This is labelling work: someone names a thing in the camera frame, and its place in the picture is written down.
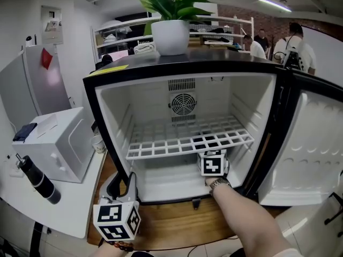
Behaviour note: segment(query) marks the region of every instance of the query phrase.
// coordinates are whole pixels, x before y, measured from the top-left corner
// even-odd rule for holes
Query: potted plant
[[[156,50],[160,55],[179,55],[186,52],[189,42],[189,21],[198,14],[211,12],[194,7],[195,2],[208,0],[140,0],[148,12],[161,14],[161,21],[151,24]]]

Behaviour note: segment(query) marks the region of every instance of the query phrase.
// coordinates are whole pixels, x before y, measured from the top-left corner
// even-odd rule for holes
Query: cooling fan
[[[194,114],[194,108],[197,104],[194,92],[176,93],[170,95],[169,107],[174,116],[186,116]]]

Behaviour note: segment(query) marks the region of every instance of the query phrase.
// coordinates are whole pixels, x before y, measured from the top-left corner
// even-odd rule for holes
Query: brick wall
[[[269,43],[272,43],[273,40],[274,45],[280,38],[288,36],[290,22],[297,22],[300,25],[316,29],[343,41],[343,27],[338,25],[307,19],[276,18],[239,7],[218,5],[218,16],[233,17],[234,15],[236,15],[237,18],[244,20],[250,20],[250,18],[253,17],[255,35],[258,34],[258,31],[261,28],[265,29]],[[251,34],[251,25],[244,24],[243,29],[246,33]],[[234,26],[234,33],[242,34],[240,33],[239,25]]]

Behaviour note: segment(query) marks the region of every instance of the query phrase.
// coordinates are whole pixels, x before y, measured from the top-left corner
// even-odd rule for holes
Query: projector screen
[[[315,76],[343,87],[343,42],[311,28],[302,27],[304,40],[316,55]]]

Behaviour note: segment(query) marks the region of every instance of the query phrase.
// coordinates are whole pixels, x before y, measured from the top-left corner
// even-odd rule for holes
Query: wooden surface
[[[98,203],[99,189],[103,182],[116,171],[107,154],[102,168],[94,203]],[[125,185],[121,183],[121,193]],[[273,217],[284,209],[269,209]],[[198,210],[193,209],[192,202],[173,203],[158,206],[140,206],[141,224],[135,239],[135,250],[169,250],[190,247],[222,240],[235,233],[227,226],[217,203],[212,198],[202,199]],[[90,219],[87,242],[98,245],[100,234]]]

